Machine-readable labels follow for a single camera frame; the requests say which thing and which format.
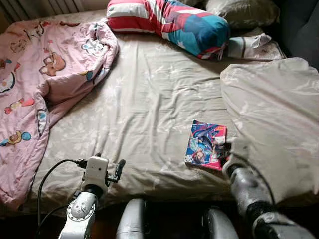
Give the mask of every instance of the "black cable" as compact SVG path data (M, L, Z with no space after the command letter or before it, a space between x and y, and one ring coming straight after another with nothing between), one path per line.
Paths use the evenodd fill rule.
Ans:
M269 191L269 194L270 194L270 198L271 198L271 202L273 205L275 205L275 197L274 197L274 194L273 194L273 191L271 190L267 180L265 179L265 177L261 174L261 172L258 170L258 168L256 168L253 164L251 164L246 158L238 155L238 154L235 154L233 153L237 158L239 158L240 160L244 161L246 164L248 164L249 167L251 167L253 170L255 170L258 174L258 176L264 181L268 191Z
M39 233L40 233L40 230L41 230L41 227L43 226L45 220L46 220L48 217L50 217L53 213L55 213L56 211L61 210L61 209L66 208L66 207L68 207L68 205L64 205L64 206L55 208L55 209L53 209L51 212L49 212L47 215L45 215L45 217L43 218L43 220L41 221L40 225L38 226L38 228L37 228L37 230L36 230L36 233L35 233L35 236L34 236L35 239L38 238Z
M64 159L60 162L58 162L57 164L55 164L47 173L46 175L43 177L41 183L40 183L40 187L39 187L39 190L38 190L38 198L37 198L37 208L38 208L38 226L40 226L41 224L41 193L42 193L42 186L46 180L46 178L49 176L49 174L57 167L59 166L60 164L62 163L65 163L65 162L73 162L73 163L78 163L77 161L75 160L72 160L72 159Z

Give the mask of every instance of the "pillowcase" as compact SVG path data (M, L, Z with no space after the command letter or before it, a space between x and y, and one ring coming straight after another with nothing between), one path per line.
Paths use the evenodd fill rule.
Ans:
M227 21L175 0L111 0L107 21L114 32L156 33L201 59L221 59Z
M206 11L225 18L232 29L274 23L280 10L271 0L205 0Z
M277 42L259 27L242 36L231 37L228 41L227 57L262 61L286 58Z

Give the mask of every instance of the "gray robotic arm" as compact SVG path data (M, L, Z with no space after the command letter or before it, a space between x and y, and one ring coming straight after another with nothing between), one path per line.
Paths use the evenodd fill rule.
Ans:
M232 143L229 160L223 173L230 179L231 192L239 213L252 227L257 239L315 239L305 228L280 214L272 204L266 182L252 173L246 160L249 157L248 143L236 139Z
M86 169L82 192L67 208L66 223L59 239L88 239L90 237L99 199L106 196L110 182L119 181L125 161L119 162L114 176L108 175L108 164L107 159L97 156L82 160L81 167Z

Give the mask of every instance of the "book cover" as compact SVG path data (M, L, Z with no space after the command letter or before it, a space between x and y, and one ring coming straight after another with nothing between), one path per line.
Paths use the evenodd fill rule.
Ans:
M212 123L193 121L187 146L185 163L222 170L218 160L221 146L226 141L227 128Z

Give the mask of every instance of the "cartoon print blanket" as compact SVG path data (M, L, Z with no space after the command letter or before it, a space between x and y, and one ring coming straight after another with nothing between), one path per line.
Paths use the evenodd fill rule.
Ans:
M0 35L0 202L25 200L49 129L104 79L118 42L95 23L18 22Z

